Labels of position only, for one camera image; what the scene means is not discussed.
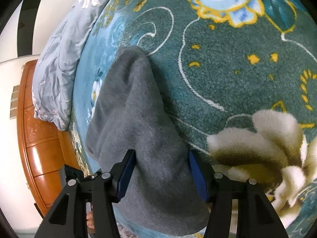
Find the person's left hand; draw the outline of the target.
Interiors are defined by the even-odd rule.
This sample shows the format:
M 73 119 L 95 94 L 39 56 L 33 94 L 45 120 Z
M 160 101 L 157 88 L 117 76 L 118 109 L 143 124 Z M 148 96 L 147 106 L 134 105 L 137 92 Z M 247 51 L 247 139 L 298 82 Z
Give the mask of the person's left hand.
M 87 213 L 87 227 L 89 229 L 95 228 L 93 211 L 90 211 L 89 213 Z

